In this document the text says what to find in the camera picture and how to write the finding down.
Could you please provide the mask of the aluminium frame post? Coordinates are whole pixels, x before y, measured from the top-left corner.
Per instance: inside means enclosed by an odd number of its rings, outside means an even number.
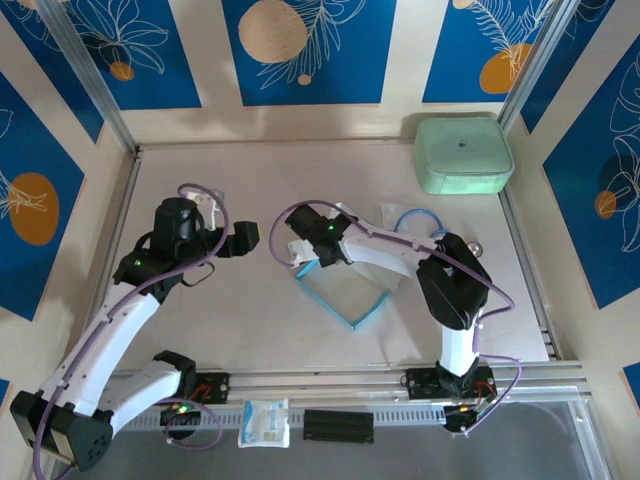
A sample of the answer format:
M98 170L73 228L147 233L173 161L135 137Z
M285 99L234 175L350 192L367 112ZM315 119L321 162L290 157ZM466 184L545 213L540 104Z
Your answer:
M540 28L522 69L508 93L500 114L499 125L508 133L546 67L581 0L554 0L551 11Z
M57 0L34 0L36 9L75 76L122 148L136 155L135 142L120 109L80 35Z

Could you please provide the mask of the long aluminium base rail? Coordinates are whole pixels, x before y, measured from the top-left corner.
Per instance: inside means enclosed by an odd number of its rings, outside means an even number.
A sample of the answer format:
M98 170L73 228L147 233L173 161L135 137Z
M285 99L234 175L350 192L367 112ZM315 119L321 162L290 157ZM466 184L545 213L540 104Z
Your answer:
M402 367L367 367L361 370L324 369L298 371L235 371L229 374L225 390L228 400L243 398L291 399L406 399L408 389L417 385ZM582 366L577 361L526 363L513 395L538 395L543 398L569 394L589 396Z

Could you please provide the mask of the small black circuit board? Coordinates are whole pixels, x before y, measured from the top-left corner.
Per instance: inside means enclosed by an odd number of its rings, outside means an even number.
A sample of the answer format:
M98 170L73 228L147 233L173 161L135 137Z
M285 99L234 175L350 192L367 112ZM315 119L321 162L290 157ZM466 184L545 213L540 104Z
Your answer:
M481 406L445 406L444 428L453 435L468 436L479 426L498 406L498 402Z
M184 401L169 402L162 405L160 425L170 426L198 426L201 423L201 412Z

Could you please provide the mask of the clear plastic packet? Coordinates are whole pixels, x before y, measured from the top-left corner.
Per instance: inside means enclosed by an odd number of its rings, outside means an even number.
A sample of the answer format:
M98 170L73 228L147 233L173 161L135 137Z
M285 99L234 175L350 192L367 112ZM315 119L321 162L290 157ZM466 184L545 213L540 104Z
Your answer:
M381 203L382 225L386 230L393 231L400 216L404 213L404 207L400 204Z

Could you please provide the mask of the aluminium side rail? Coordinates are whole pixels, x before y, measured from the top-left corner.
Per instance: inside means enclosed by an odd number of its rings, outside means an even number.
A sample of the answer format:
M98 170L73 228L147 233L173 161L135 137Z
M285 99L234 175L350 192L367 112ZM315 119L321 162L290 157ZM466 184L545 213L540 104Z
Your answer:
M126 158L123 171L119 174L113 195L112 203L107 212L104 223L105 241L102 253L104 259L100 268L100 275L96 287L95 301L98 305L104 298L110 281L110 274L115 262L118 245L126 220L126 215L131 203L133 191L137 181L141 165L141 151L137 149Z
M543 335L544 343L547 347L547 355L551 360L563 360L564 355L557 342L554 328L547 315L546 305L540 290L538 277L525 242L517 212L510 199L509 192L507 190L500 192L499 199L516 250L516 255L518 257L531 304L535 312L536 320Z

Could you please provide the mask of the white tissue packet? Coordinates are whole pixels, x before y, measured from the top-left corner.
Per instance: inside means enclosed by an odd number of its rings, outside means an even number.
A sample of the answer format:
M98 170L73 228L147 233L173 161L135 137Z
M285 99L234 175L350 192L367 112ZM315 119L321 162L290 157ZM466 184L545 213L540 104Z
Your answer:
M245 400L238 434L238 447L288 448L290 445L289 402Z

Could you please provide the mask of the black rectangular block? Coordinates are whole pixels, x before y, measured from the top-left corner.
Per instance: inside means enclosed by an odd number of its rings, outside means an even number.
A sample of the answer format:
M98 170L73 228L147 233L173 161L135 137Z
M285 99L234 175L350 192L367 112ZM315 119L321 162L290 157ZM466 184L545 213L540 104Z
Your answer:
M372 413L307 409L303 439L355 444L374 443Z

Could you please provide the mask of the mint green zip case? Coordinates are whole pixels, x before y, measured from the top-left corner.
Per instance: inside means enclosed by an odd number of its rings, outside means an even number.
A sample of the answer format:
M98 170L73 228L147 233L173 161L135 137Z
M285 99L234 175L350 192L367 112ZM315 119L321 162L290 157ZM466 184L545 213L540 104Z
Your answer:
M438 195L497 194L515 165L490 117L433 117L418 124L414 165L422 190Z

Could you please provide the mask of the teal paper box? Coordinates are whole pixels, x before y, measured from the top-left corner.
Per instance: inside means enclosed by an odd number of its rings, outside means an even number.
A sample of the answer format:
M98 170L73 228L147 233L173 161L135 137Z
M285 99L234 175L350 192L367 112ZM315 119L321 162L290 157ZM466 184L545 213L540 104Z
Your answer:
M366 262L321 267L315 260L296 274L302 289L352 330L385 303L400 279L399 273Z

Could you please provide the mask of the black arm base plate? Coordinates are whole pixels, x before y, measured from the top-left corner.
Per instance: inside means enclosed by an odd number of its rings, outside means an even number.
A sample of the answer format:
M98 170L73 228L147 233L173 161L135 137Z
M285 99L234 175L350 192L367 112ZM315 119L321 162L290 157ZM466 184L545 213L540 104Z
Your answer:
M191 400L205 405L227 403L230 375L226 372L197 373Z
M403 385L411 400L473 400L496 395L495 387L489 382L493 377L489 366L478 366L462 377L439 366L411 368L405 371Z

